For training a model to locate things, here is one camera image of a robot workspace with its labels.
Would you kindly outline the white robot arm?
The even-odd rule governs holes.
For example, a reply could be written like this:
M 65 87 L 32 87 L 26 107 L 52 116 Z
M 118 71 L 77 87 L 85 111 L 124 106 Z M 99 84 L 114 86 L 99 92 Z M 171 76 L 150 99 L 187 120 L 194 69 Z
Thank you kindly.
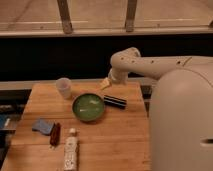
M 149 108 L 152 171 L 213 171 L 213 57 L 113 54 L 102 88 L 130 73 L 157 81 Z

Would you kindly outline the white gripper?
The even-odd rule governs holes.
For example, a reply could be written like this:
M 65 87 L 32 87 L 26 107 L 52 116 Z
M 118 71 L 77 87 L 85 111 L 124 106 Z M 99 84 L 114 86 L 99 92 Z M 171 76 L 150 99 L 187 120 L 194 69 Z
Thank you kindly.
M 119 69 L 111 68 L 108 74 L 108 78 L 104 78 L 100 83 L 100 89 L 104 90 L 113 84 L 125 84 L 128 78 L 128 73 Z

